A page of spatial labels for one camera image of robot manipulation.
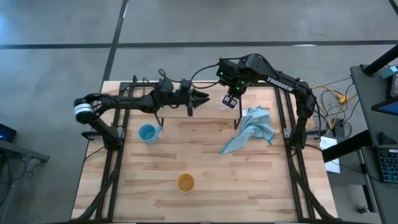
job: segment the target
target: wooden table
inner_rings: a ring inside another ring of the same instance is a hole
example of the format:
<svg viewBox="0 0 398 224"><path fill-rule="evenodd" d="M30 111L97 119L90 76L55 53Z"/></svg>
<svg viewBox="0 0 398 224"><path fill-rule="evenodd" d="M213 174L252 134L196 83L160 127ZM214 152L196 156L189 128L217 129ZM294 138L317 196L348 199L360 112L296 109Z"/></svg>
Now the wooden table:
<svg viewBox="0 0 398 224"><path fill-rule="evenodd" d="M102 92L117 95L118 88L119 82L105 82ZM270 111L271 126L275 130L272 145L263 139L251 139L244 148L230 154L219 154L219 151L239 133L231 120L239 111L221 111L216 104L219 94L226 93L224 87L214 86L204 91L212 100L195 110L192 118L187 117L184 106L178 118L171 118L169 114L177 114L177 110L159 112L168 118L159 142L154 145L142 143L137 136L143 124L157 125L154 115L130 112L113 221L297 221L274 88L251 87L242 98L243 109L261 105ZM221 114L225 113L229 115L223 117ZM114 111L109 110L101 118L110 124L113 114ZM312 119L308 126L313 126ZM307 142L317 145L316 141ZM101 140L90 142L87 154L102 145ZM303 150L303 156L312 192L328 212L337 217L321 152L308 147ZM106 151L102 150L85 162L72 218L82 214L98 193L105 158ZM195 178L195 188L187 194L179 192L175 183L184 172ZM300 198L307 214L301 191Z"/></svg>

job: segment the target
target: gray floor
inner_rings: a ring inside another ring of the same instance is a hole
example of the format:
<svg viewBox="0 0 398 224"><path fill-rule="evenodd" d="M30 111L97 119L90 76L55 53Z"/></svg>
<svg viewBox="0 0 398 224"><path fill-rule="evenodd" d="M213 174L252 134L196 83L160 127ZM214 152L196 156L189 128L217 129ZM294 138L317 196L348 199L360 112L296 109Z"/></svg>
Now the gray floor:
<svg viewBox="0 0 398 224"><path fill-rule="evenodd" d="M111 43L122 0L9 0L0 2L1 44ZM131 0L120 43L394 40L398 16L388 0ZM391 45L322 47L197 47L118 49L110 80L132 75L190 78L193 72L219 57L260 53L271 64L310 86L349 76L349 68L370 63ZM14 223L68 220L80 178L87 141L80 132L88 127L73 117L73 100L100 90L109 49L0 50L0 123L18 130L16 143L49 153L32 180L24 179ZM216 79L214 70L198 80ZM332 85L345 91L350 80ZM315 90L320 96L322 90ZM325 96L326 107L336 104ZM354 103L349 104L347 116ZM361 107L350 123L353 133L366 129ZM356 167L355 155L341 163ZM330 174L340 218L379 222L377 215L359 215L347 196L348 184L361 176L342 169Z"/></svg>

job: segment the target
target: yellow cup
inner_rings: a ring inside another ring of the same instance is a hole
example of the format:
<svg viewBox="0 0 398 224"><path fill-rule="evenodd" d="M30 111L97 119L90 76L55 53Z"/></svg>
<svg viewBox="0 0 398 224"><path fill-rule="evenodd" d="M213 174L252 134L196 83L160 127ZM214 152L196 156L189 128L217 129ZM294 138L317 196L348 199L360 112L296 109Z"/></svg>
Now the yellow cup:
<svg viewBox="0 0 398 224"><path fill-rule="evenodd" d="M191 174L181 174L177 178L177 188L181 192L188 193L193 190L193 186L195 186L195 179Z"/></svg>

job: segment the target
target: yellow cable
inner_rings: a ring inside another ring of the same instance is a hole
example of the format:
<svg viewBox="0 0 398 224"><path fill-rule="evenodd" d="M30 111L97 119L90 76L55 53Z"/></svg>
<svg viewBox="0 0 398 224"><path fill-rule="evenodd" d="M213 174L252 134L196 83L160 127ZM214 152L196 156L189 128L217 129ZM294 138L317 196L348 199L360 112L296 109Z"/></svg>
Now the yellow cable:
<svg viewBox="0 0 398 224"><path fill-rule="evenodd" d="M325 86L325 85L316 85L316 86L314 86L314 87L312 87L312 89L314 90L314 89L316 89L316 88L325 88L325 89L327 89L327 90L330 90L334 95L336 95L337 96L337 98L340 98L341 97L341 94L339 94L339 93L337 93L334 89L332 89L332 88L330 88L330 87L328 87L328 86Z"/></svg>
<svg viewBox="0 0 398 224"><path fill-rule="evenodd" d="M325 89L327 89L327 90L330 90L338 99L340 99L341 97L346 97L346 96L344 96L344 95L341 95L341 94L339 94L339 93L337 93L334 89L332 89L332 88L330 88L330 87L328 87L328 86L325 86L325 85L316 85L316 86L314 86L314 87L312 87L312 89L314 90L314 89L316 89L316 88L325 88ZM346 101L345 101L345 103L348 103L350 100L352 100L354 97L356 97L357 96L357 94L355 94L355 95L353 95L352 97L350 97L350 98L348 98L348 99L346 99ZM342 111L343 110L343 108L342 108L342 106L338 106L339 107L339 110L337 111L337 114L336 114L336 116L335 116L335 118L334 118L334 121L333 121L333 123L330 121L330 118L327 116L327 112L326 112L326 109L324 109L323 108L323 106L321 106L321 105L319 105L319 108L324 112L324 114L325 114L325 118L326 118L326 120L328 121L328 124L329 124L329 127L330 127L330 129L331 130L333 130L333 128L335 127L335 125L336 125L336 119L337 119L337 116L338 116L338 113L340 112L340 111Z"/></svg>

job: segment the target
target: crumpled towel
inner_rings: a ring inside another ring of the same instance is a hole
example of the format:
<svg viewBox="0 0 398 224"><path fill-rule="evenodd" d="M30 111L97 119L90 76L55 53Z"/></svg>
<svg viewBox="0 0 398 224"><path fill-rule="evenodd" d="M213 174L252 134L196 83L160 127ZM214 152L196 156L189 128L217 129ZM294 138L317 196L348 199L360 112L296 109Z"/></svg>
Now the crumpled towel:
<svg viewBox="0 0 398 224"><path fill-rule="evenodd" d="M272 144L271 140L275 135L275 131L269 125L270 122L269 112L262 109L261 106L249 108L246 117L242 121L240 134L225 145L220 153L229 153L243 147L250 137L263 138L269 144Z"/></svg>

